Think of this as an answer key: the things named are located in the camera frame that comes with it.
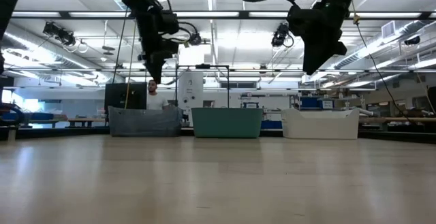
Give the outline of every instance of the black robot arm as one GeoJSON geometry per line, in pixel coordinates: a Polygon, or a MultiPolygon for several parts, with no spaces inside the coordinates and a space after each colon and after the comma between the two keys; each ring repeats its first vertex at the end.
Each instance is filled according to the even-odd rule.
{"type": "Polygon", "coordinates": [[[313,74],[334,54],[347,53],[339,39],[351,3],[352,0],[321,0],[312,9],[291,7],[287,17],[289,30],[295,36],[301,36],[305,43],[303,70],[307,74],[313,74]]]}
{"type": "MultiPolygon", "coordinates": [[[[0,0],[0,43],[18,0],[0,0]]],[[[177,15],[163,10],[158,0],[122,0],[136,18],[143,53],[140,60],[156,82],[160,83],[162,65],[165,59],[178,52],[179,43],[163,39],[163,33],[178,31],[177,15]]],[[[0,74],[3,73],[4,59],[0,53],[0,74]]]]}
{"type": "Polygon", "coordinates": [[[136,18],[143,53],[138,57],[153,79],[161,82],[165,59],[178,52],[178,43],[162,38],[162,33],[178,31],[177,15],[163,10],[158,0],[122,0],[136,18]]]}

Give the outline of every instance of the teal bin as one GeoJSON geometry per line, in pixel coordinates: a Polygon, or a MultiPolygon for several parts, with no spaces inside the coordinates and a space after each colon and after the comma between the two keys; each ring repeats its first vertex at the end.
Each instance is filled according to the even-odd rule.
{"type": "Polygon", "coordinates": [[[262,109],[192,108],[193,131],[198,138],[258,138],[262,109]]]}

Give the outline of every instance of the storage bin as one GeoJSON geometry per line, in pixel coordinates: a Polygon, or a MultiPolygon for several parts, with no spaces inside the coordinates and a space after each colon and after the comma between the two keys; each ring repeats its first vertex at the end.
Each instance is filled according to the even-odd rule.
{"type": "Polygon", "coordinates": [[[358,135],[359,109],[335,112],[281,112],[283,136],[292,139],[355,140],[358,135]]]}
{"type": "Polygon", "coordinates": [[[181,132],[183,111],[109,109],[111,136],[175,137],[181,132]]]}
{"type": "Polygon", "coordinates": [[[193,131],[198,138],[258,138],[262,109],[192,108],[193,131]]]}

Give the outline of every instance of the person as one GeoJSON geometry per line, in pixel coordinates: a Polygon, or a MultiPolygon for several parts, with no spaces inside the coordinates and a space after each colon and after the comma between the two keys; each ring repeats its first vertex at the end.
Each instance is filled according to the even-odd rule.
{"type": "Polygon", "coordinates": [[[157,83],[154,80],[149,82],[149,95],[147,97],[147,110],[163,110],[170,106],[165,97],[158,95],[156,92],[157,83]]]}

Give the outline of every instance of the motion capture camera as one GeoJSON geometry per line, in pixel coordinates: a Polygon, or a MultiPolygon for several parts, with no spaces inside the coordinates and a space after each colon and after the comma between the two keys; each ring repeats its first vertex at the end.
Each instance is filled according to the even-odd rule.
{"type": "Polygon", "coordinates": [[[277,31],[274,32],[274,37],[272,37],[271,45],[275,48],[284,45],[288,35],[289,29],[287,24],[281,23],[280,26],[277,28],[277,31]]]}

